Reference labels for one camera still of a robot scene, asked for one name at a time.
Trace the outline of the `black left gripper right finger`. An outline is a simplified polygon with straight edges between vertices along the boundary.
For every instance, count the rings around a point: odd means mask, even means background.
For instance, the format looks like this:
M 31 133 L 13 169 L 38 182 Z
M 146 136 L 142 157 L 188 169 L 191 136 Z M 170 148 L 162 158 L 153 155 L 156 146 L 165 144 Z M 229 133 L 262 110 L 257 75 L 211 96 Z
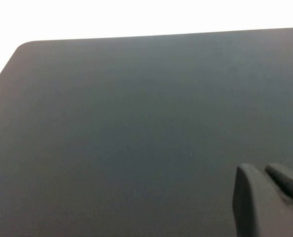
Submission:
M 293 170 L 281 164 L 271 163 L 265 167 L 265 172 L 285 195 L 293 199 Z

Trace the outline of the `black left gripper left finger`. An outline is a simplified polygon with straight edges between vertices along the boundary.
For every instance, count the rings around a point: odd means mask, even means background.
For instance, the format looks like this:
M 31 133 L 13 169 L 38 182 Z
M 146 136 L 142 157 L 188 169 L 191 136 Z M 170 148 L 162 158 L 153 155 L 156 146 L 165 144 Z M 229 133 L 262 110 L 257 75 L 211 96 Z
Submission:
M 293 237 L 293 199 L 264 171 L 236 169 L 232 209 L 239 237 Z

